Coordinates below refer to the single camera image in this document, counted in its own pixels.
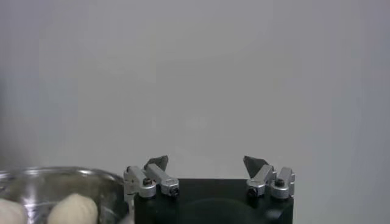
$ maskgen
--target black plastic housing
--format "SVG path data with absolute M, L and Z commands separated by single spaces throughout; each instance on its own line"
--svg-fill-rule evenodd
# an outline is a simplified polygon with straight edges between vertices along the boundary
M 276 200 L 269 189 L 247 196 L 246 180 L 179 179 L 180 197 L 157 189 L 154 198 L 134 198 L 135 224 L 292 224 L 294 199 Z

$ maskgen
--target dough ball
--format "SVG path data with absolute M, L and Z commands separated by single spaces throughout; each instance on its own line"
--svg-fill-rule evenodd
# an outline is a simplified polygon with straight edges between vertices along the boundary
M 96 224 L 97 216 L 98 207 L 92 199 L 71 194 L 53 208 L 48 224 Z
M 0 224 L 27 224 L 27 210 L 21 204 L 0 198 Z

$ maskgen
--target bread roll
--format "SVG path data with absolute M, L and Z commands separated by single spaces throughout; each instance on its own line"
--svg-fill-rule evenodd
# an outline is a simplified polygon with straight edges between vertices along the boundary
M 27 218 L 23 205 L 0 198 L 0 224 L 26 224 Z
M 52 209 L 48 224 L 97 224 L 97 216 L 98 207 L 92 199 L 72 194 Z

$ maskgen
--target gray wall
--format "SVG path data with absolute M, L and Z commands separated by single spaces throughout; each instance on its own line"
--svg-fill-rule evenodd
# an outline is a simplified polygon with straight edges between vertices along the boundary
M 390 3 L 0 3 L 1 168 L 297 174 L 296 223 L 387 223 Z

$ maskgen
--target silver metal bracket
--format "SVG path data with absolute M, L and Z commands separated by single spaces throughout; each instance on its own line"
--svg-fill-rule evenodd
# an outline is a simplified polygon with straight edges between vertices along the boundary
M 124 196 L 131 203 L 135 194 L 151 198 L 156 194 L 156 183 L 149 179 L 138 166 L 129 166 L 123 173 Z
M 271 183 L 271 195 L 277 199 L 294 197 L 295 174 L 291 168 L 283 167 L 276 180 Z
M 170 177 L 156 164 L 148 164 L 146 166 L 146 175 L 155 181 L 161 187 L 161 193 L 170 197 L 179 196 L 179 180 Z
M 259 172 L 246 181 L 247 193 L 250 197 L 260 197 L 264 195 L 266 185 L 276 178 L 276 171 L 271 165 L 263 165 Z

